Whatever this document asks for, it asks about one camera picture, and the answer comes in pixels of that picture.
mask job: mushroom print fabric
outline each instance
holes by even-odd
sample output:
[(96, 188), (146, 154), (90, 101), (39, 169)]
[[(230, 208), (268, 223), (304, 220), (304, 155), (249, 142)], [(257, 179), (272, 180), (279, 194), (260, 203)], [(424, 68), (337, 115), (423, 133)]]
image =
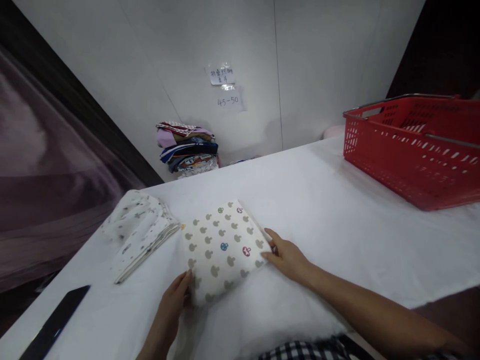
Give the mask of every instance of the mushroom print fabric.
[(181, 225), (185, 266), (192, 269), (192, 302), (202, 307), (248, 279), (266, 261), (267, 239), (238, 200)]

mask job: checkered clothing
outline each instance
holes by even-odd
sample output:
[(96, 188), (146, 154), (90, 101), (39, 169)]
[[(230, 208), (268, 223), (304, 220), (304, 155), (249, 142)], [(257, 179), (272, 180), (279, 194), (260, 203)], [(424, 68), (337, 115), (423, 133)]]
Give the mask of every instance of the checkered clothing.
[[(258, 357), (258, 360), (371, 360), (365, 351), (352, 353), (337, 337), (319, 343), (292, 341)], [(438, 351), (419, 360), (460, 360), (462, 356)]]
[(261, 355), (258, 360), (350, 360), (342, 344), (333, 337), (319, 344), (292, 341)]

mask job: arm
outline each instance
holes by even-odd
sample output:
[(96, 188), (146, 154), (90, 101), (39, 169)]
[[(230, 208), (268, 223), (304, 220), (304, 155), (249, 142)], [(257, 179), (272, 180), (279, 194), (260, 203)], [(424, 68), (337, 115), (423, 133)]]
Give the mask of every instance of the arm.
[(145, 343), (136, 360), (165, 360), (179, 330), (179, 317), (184, 308), (185, 293), (192, 280), (192, 271), (180, 274), (163, 294)]
[(310, 289), (336, 309), (377, 351), (388, 359), (413, 358), (439, 349), (465, 354), (454, 335), (413, 311), (309, 262), (297, 246), (270, 229), (276, 253), (262, 256), (293, 281)]

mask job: plaid fabric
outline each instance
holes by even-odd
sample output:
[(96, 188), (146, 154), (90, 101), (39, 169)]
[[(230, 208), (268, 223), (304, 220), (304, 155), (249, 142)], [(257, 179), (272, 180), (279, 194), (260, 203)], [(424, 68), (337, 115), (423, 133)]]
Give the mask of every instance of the plaid fabric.
[(316, 344), (303, 341), (292, 341), (283, 344), (270, 352), (261, 355), (258, 360), (350, 360), (348, 354), (338, 352), (337, 344), (332, 343), (332, 349), (319, 347)]
[(159, 122), (156, 125), (156, 127), (158, 129), (168, 130), (173, 134), (177, 134), (183, 137), (189, 135), (193, 130), (197, 128), (196, 126), (185, 125), (185, 124), (182, 124), (181, 122), (176, 122), (176, 121), (162, 121), (162, 122)]
[[(319, 343), (303, 341), (287, 342), (272, 351), (258, 357), (258, 360), (351, 360), (372, 359), (369, 354), (362, 356), (358, 352), (353, 354), (336, 336)], [(460, 360), (462, 356), (451, 352), (438, 351), (434, 354), (423, 356), (418, 360)]]

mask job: white wall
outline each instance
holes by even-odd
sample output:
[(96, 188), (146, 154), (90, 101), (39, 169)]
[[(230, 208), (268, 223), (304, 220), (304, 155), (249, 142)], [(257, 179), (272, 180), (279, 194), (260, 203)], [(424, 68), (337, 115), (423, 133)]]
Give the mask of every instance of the white wall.
[(283, 148), (384, 99), (424, 0), (275, 0)]
[[(318, 140), (342, 111), (384, 98), (424, 3), (14, 1), (165, 181), (159, 121), (212, 130), (228, 163)], [(204, 67), (219, 61), (247, 111), (218, 108)]]
[[(223, 163), (282, 150), (273, 0), (15, 3), (164, 180), (162, 120), (213, 131)], [(248, 111), (218, 109), (204, 67), (221, 59)]]

